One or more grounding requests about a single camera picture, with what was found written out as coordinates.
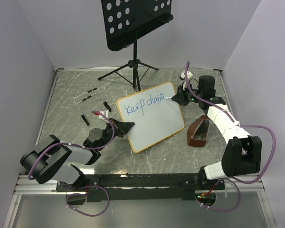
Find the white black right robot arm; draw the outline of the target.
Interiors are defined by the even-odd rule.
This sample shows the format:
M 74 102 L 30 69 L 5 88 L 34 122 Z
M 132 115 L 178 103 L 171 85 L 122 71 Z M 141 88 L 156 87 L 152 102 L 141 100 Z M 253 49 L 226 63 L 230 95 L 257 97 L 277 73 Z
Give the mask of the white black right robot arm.
M 221 161 L 201 168 L 198 177 L 201 188 L 209 189 L 216 179 L 260 171 L 262 141 L 240 127 L 224 99 L 216 96 L 213 76 L 200 76 L 196 89 L 183 82 L 171 99 L 182 106 L 191 102 L 197 103 L 216 125 L 227 144 Z

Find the orange framed whiteboard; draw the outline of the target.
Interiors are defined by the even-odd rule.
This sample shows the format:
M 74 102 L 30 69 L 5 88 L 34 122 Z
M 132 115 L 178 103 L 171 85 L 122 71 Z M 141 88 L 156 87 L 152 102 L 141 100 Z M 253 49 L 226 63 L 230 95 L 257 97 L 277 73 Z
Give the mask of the orange framed whiteboard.
M 179 104 L 164 99 L 174 95 L 173 83 L 165 82 L 116 101 L 121 120 L 135 123 L 127 134 L 134 153 L 142 152 L 184 129 Z

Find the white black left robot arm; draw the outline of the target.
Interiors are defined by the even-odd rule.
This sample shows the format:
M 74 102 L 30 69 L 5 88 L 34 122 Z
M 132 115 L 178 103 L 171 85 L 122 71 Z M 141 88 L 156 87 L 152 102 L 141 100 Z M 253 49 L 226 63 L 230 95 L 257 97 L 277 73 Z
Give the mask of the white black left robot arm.
M 85 175 L 73 163 L 94 164 L 104 147 L 115 137 L 126 136 L 135 126 L 134 122 L 108 120 L 104 129 L 92 129 L 83 145 L 63 142 L 55 135 L 46 137 L 20 159 L 20 164 L 28 171 L 28 179 L 35 179 L 39 184 L 49 180 L 62 181 L 74 191 L 81 190 Z

